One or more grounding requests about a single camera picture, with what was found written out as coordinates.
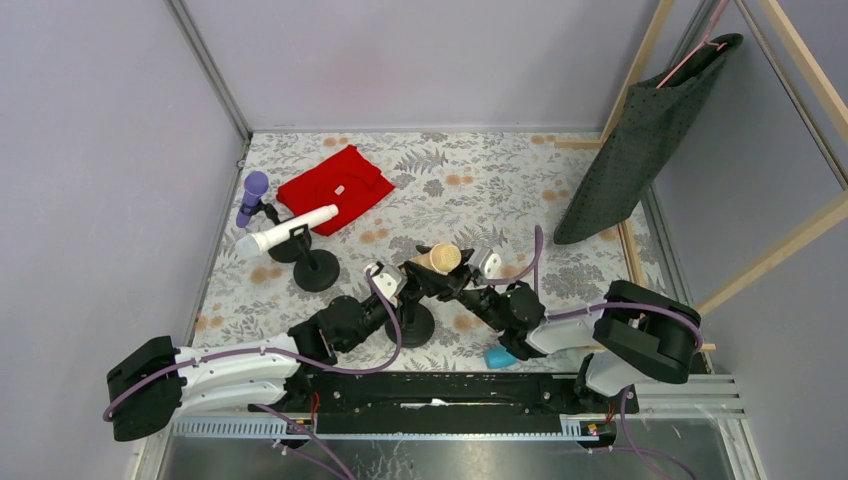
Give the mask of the cream yellow microphone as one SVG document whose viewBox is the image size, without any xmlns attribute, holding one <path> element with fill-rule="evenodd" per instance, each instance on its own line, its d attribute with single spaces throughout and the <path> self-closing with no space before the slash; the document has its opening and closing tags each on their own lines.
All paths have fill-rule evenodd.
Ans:
<svg viewBox="0 0 848 480">
<path fill-rule="evenodd" d="M 405 261 L 403 268 L 406 269 L 407 264 L 415 264 L 430 271 L 447 275 L 456 269 L 461 261 L 462 254 L 456 245 L 440 243 Z"/>
</svg>

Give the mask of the black mic stand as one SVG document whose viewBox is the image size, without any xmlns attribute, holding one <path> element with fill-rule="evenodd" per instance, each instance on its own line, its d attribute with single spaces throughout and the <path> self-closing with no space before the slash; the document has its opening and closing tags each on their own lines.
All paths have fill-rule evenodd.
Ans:
<svg viewBox="0 0 848 480">
<path fill-rule="evenodd" d="M 294 263 L 299 260 L 302 257 L 300 243 L 292 239 L 290 229 L 286 229 L 286 224 L 279 219 L 274 206 L 263 201 L 259 201 L 254 206 L 243 204 L 238 216 L 238 219 L 243 220 L 241 226 L 245 227 L 245 221 L 249 221 L 258 213 L 264 213 L 274 226 L 266 230 L 247 233 L 236 242 L 236 254 L 242 259 L 269 254 L 279 263 Z"/>
<path fill-rule="evenodd" d="M 420 301 L 415 308 L 398 312 L 398 299 L 390 303 L 400 324 L 402 347 L 418 348 L 428 343 L 435 331 L 435 319 L 430 310 Z"/>
<path fill-rule="evenodd" d="M 312 249 L 311 231 L 306 225 L 291 229 L 290 239 L 300 253 L 293 269 L 295 284 L 311 293 L 329 289 L 340 274 L 338 258 L 328 250 Z"/>
</svg>

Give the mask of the white microphone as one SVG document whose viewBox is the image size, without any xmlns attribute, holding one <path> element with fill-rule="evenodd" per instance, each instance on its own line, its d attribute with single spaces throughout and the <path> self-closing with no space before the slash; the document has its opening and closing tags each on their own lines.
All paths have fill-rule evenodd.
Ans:
<svg viewBox="0 0 848 480">
<path fill-rule="evenodd" d="M 247 234 L 236 242 L 235 252 L 243 259 L 258 257 L 288 241 L 293 236 L 293 231 L 309 230 L 332 220 L 338 214 L 339 209 L 335 204 L 316 208 L 270 229 Z"/>
</svg>

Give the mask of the purple microphone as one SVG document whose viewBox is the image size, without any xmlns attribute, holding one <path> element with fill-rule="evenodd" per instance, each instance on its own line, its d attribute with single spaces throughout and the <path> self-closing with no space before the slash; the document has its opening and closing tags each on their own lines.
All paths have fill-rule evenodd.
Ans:
<svg viewBox="0 0 848 480">
<path fill-rule="evenodd" d="M 246 228 L 251 218 L 262 209 L 262 198 L 269 189 L 268 176 L 261 171 L 249 173 L 243 182 L 243 196 L 236 215 L 236 226 Z"/>
</svg>

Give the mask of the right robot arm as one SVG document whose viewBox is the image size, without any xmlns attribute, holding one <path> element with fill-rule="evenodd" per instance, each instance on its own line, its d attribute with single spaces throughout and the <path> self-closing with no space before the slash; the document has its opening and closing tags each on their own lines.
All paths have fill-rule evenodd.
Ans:
<svg viewBox="0 0 848 480">
<path fill-rule="evenodd" d="M 490 249 L 440 244 L 404 268 L 425 296 L 458 302 L 497 333 L 501 350 L 487 353 L 490 368 L 504 355 L 517 362 L 588 348 L 578 379 L 597 395 L 611 398 L 643 380 L 687 382 L 704 344 L 696 311 L 616 280 L 600 301 L 551 313 L 521 277 L 497 277 L 500 263 Z"/>
</svg>

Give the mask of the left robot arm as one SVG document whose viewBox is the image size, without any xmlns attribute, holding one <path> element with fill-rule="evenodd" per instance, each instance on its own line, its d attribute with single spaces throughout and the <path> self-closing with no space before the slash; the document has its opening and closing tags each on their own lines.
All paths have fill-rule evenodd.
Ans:
<svg viewBox="0 0 848 480">
<path fill-rule="evenodd" d="M 424 293 L 404 270 L 375 263 L 365 270 L 370 295 L 339 296 L 288 331 L 232 347 L 176 347 L 154 337 L 107 374 L 109 404 L 102 418 L 118 442 L 159 432 L 195 411 L 262 404 L 292 395 L 296 378 L 311 371 L 366 375 L 387 369 L 402 348 L 402 322 L 417 312 Z M 396 352 L 376 367 L 341 367 L 349 353 L 384 325 Z"/>
</svg>

